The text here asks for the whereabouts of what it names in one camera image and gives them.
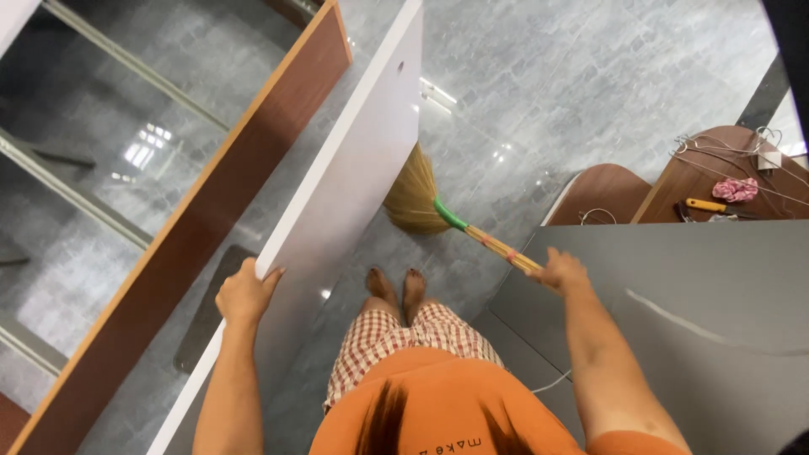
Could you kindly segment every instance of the broom bristles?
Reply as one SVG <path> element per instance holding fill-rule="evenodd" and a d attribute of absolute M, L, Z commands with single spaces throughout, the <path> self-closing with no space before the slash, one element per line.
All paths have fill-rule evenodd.
<path fill-rule="evenodd" d="M 451 226 L 435 210 L 433 200 L 436 196 L 438 189 L 433 178 L 433 164 L 416 142 L 382 205 L 391 222 L 402 231 L 438 234 Z"/>

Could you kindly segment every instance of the plaid shorts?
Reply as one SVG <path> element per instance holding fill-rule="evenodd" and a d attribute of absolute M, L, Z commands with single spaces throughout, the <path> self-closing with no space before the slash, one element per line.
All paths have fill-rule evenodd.
<path fill-rule="evenodd" d="M 436 347 L 461 359 L 483 359 L 503 367 L 486 338 L 444 305 L 430 303 L 419 308 L 410 328 L 402 327 L 391 314 L 372 309 L 357 316 L 345 334 L 328 379 L 324 411 L 356 388 L 380 360 L 408 347 Z"/>

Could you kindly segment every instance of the bare foot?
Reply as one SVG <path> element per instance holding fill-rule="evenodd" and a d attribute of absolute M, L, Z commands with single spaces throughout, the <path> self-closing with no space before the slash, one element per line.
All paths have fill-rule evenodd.
<path fill-rule="evenodd" d="M 399 301 L 396 299 L 396 291 L 393 290 L 391 282 L 385 278 L 382 270 L 376 267 L 368 270 L 368 275 L 365 277 L 365 286 L 371 295 L 379 297 L 380 299 L 393 305 L 394 308 L 399 308 Z"/>
<path fill-rule="evenodd" d="M 413 324 L 418 309 L 424 302 L 424 290 L 427 288 L 427 281 L 416 269 L 410 269 L 404 276 L 404 291 L 402 295 L 402 307 L 404 308 L 404 318 L 408 325 Z"/>

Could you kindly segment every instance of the woman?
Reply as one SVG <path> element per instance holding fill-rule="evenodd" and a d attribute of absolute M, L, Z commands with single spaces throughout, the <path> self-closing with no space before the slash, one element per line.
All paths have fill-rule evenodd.
<path fill-rule="evenodd" d="M 593 292 L 587 270 L 568 253 L 551 248 L 548 256 L 547 267 L 531 276 L 565 300 L 587 453 L 690 453 Z M 195 455 L 264 450 L 252 348 L 283 269 L 261 282 L 254 267 L 254 260 L 245 261 L 216 298 L 227 325 L 197 423 Z M 310 454 L 582 453 L 479 333 L 425 298 L 420 273 L 410 270 L 404 280 L 404 314 L 380 270 L 372 269 L 366 284 L 372 297 L 345 336 Z"/>

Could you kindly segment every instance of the straw broom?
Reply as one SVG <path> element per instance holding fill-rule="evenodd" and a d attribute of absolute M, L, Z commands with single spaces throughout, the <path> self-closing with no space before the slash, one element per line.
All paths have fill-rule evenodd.
<path fill-rule="evenodd" d="M 517 250 L 458 218 L 441 203 L 430 157 L 421 152 L 418 142 L 393 182 L 383 206 L 388 211 L 391 222 L 405 232 L 439 234 L 455 228 L 466 232 L 523 272 L 542 268 Z"/>

